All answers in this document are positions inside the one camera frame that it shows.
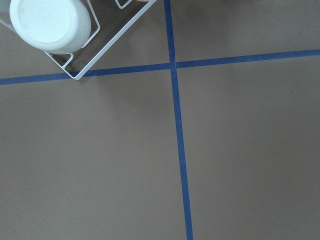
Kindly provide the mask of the white upturned cup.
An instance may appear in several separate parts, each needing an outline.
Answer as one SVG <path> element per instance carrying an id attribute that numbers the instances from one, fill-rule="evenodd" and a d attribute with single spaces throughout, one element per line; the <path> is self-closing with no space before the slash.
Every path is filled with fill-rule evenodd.
<path id="1" fill-rule="evenodd" d="M 80 50 L 91 33 L 91 18 L 80 0 L 12 0 L 9 16 L 26 43 L 56 55 Z"/>

